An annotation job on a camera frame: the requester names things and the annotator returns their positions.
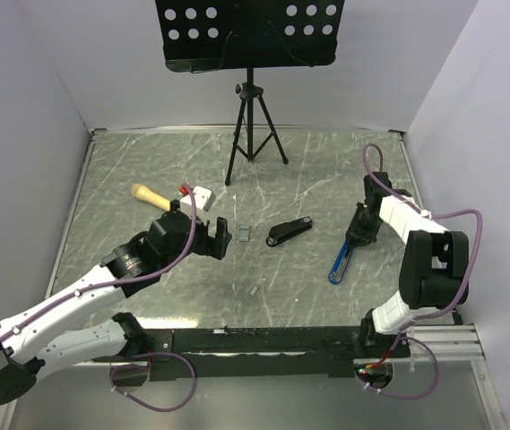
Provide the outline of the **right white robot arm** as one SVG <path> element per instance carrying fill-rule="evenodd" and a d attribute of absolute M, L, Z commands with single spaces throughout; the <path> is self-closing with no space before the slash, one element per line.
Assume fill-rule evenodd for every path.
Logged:
<path fill-rule="evenodd" d="M 366 175 L 363 184 L 365 199 L 357 204 L 345 235 L 347 251 L 375 243 L 384 224 L 404 243 L 397 291 L 361 321 L 360 349 L 378 357 L 389 348 L 390 336 L 467 300 L 469 286 L 463 280 L 470 263 L 469 238 L 432 220 L 410 193 L 392 188 L 387 173 Z"/>

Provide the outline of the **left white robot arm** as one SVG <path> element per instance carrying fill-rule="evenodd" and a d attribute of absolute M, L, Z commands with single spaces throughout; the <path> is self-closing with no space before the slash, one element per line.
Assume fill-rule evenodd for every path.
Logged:
<path fill-rule="evenodd" d="M 232 235 L 228 222 L 209 224 L 168 211 L 150 228 L 116 247 L 74 284 L 27 311 L 0 321 L 0 405 L 29 391 L 40 379 L 92 358 L 138 358 L 145 335 L 130 314 L 81 331 L 73 325 L 157 283 L 189 254 L 224 258 Z"/>

